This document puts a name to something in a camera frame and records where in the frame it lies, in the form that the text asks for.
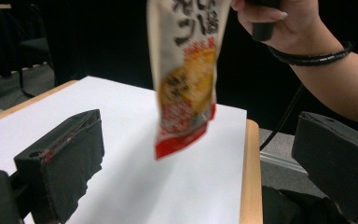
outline black wristband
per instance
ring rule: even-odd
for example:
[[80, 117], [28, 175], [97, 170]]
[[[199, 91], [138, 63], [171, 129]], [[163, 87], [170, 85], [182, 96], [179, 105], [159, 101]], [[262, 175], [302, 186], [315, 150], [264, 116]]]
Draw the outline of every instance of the black wristband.
[[336, 62], [345, 58], [353, 49], [351, 42], [342, 43], [344, 50], [335, 53], [326, 53], [319, 55], [295, 55], [280, 52], [273, 47], [268, 46], [269, 51], [281, 62], [297, 66], [320, 66]]

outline food package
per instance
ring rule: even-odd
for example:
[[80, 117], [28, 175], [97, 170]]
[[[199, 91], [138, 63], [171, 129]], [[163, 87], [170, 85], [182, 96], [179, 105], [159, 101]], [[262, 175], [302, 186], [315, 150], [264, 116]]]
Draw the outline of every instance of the food package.
[[229, 0], [148, 0], [147, 30], [158, 100], [156, 159], [199, 139], [215, 111], [216, 61]]

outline white surface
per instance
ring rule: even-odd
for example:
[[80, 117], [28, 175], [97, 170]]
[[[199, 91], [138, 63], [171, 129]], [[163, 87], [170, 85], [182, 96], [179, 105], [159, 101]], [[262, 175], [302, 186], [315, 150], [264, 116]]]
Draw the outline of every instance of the white surface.
[[[198, 142], [155, 161], [155, 93], [95, 77], [0, 119], [0, 170], [12, 174], [14, 156], [95, 108], [103, 121], [103, 169], [68, 223], [239, 222], [246, 111], [219, 105]], [[25, 222], [33, 223], [31, 216]]]

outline gray floor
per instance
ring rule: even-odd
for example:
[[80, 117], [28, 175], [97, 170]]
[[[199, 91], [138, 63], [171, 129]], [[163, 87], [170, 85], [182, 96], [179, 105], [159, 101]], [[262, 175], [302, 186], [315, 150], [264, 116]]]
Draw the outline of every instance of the gray floor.
[[[54, 73], [48, 65], [39, 65], [24, 71], [25, 88], [32, 94], [40, 94], [54, 88]], [[11, 77], [0, 77], [0, 109], [8, 109], [29, 98], [20, 89], [18, 73]], [[260, 130], [260, 143], [270, 134]], [[261, 154], [262, 184], [275, 189], [290, 189], [297, 192], [324, 196], [307, 178], [307, 174], [291, 159], [294, 137], [278, 133]]]
[[[54, 72], [46, 64], [26, 69], [23, 74], [24, 87], [33, 95], [38, 95], [54, 88]], [[29, 97], [21, 92], [17, 72], [10, 77], [0, 77], [0, 109], [9, 109], [28, 99]]]

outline hand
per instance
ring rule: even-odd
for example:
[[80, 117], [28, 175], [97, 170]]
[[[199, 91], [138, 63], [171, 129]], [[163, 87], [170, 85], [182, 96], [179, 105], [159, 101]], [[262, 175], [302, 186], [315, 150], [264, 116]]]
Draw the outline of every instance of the hand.
[[238, 12], [238, 20], [249, 34], [253, 22], [275, 22], [272, 38], [264, 43], [287, 53], [298, 53], [298, 46], [310, 45], [324, 26], [318, 0], [282, 0], [280, 9], [257, 6], [251, 0], [233, 0], [231, 7]]

